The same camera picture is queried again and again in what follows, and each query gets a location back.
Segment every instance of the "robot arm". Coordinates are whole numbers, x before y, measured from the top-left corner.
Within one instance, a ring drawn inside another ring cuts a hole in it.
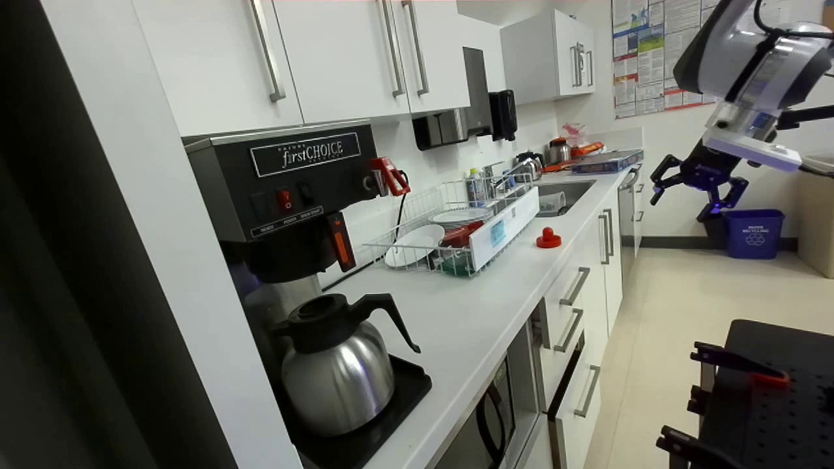
[[[800,154],[775,137],[780,126],[803,120],[800,112],[786,110],[805,100],[831,68],[831,30],[827,26],[770,27],[760,7],[762,0],[722,0],[677,60],[680,87],[718,96],[724,104],[687,162],[667,155],[655,169],[653,202],[674,185],[692,185],[710,193],[710,210],[734,207],[749,188],[745,180],[734,177],[740,159],[786,172],[803,167]]]

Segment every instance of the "coffee maker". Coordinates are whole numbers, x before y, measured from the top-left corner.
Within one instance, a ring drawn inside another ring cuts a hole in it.
[[[294,446],[310,466],[362,466],[431,377],[392,356],[388,408],[362,429],[318,437],[292,408],[277,373],[288,349],[271,330],[315,305],[320,270],[357,263],[343,207],[388,193],[371,126],[214,134],[189,142],[189,155]]]

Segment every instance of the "poster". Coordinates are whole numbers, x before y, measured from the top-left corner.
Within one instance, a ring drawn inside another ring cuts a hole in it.
[[[676,63],[719,0],[614,0],[616,116],[705,107],[714,99],[677,87]],[[787,1],[764,0],[767,22],[787,14]]]

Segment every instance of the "sink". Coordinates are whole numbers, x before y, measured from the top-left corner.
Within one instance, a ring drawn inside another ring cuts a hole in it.
[[[589,193],[595,180],[588,182],[539,182],[539,216],[563,216],[573,202]]]

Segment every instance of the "blue trash bin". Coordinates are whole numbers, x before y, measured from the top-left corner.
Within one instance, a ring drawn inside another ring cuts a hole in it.
[[[786,212],[775,207],[727,210],[727,254],[734,257],[778,257]]]

